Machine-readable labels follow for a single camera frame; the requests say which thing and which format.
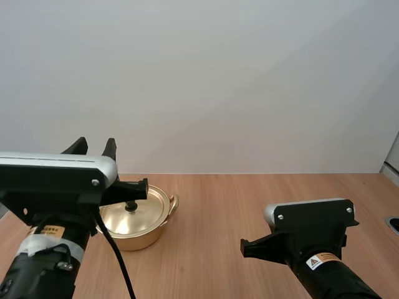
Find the black bracket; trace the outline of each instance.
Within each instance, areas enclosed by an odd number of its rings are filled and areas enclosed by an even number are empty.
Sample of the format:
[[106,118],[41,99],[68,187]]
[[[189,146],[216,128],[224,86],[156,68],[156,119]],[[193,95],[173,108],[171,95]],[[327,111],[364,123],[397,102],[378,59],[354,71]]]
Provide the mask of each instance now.
[[244,257],[288,264],[291,268],[314,252],[341,258],[345,230],[358,225],[349,199],[277,206],[272,234],[249,242],[241,239]]
[[[63,154],[86,154],[87,141],[80,137]],[[102,156],[116,160],[117,145],[109,138]],[[119,178],[106,188],[105,178],[97,169],[18,167],[1,165],[0,202],[27,225],[37,225],[48,215],[77,216],[90,223],[93,208],[119,202],[147,199],[148,180],[121,182]]]

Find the yellow warning sticker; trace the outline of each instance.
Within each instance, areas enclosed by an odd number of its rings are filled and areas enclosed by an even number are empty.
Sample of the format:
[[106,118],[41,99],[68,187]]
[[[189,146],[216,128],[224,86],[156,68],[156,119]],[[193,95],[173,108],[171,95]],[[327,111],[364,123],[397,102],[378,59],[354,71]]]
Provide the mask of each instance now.
[[321,264],[331,262],[333,260],[342,262],[334,254],[330,254],[328,252],[322,252],[321,254],[316,254],[316,255],[312,256],[309,260],[306,261],[306,264],[309,266],[309,268],[314,270]]
[[[36,230],[36,227],[32,227],[29,231],[29,235],[32,235]],[[46,225],[40,232],[41,235],[52,235],[53,237],[62,238],[65,227],[57,225]]]

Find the screw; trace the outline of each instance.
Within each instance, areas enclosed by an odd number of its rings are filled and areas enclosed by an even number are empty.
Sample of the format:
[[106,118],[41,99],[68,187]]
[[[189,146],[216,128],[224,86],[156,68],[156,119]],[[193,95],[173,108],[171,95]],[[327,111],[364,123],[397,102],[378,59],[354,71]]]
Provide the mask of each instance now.
[[100,184],[100,182],[98,181],[98,179],[92,179],[92,185],[94,187],[97,187]]

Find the pot lid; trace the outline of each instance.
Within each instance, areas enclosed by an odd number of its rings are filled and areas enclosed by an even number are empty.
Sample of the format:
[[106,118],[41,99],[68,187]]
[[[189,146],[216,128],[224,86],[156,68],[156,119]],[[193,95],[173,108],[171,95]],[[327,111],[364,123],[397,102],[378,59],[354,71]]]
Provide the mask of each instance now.
[[104,224],[114,238],[127,239],[151,232],[168,217],[170,202],[159,188],[149,185],[145,200],[138,200],[137,209],[129,212],[126,203],[100,208]]

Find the wooden table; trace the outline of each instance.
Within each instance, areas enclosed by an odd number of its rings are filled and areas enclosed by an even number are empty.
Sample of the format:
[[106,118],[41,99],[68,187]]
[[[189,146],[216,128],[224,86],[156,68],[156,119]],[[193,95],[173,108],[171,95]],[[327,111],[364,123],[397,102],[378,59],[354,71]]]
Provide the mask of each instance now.
[[[180,207],[160,240],[123,253],[138,299],[309,298],[287,266],[244,259],[239,242],[270,233],[263,219],[270,203],[333,197],[351,199],[360,222],[347,230],[343,261],[382,298],[398,298],[399,236],[384,217],[399,216],[399,189],[382,174],[140,177],[167,194],[179,194]],[[27,231],[11,213],[0,221],[1,277]],[[74,298],[128,298],[102,235],[89,241]]]

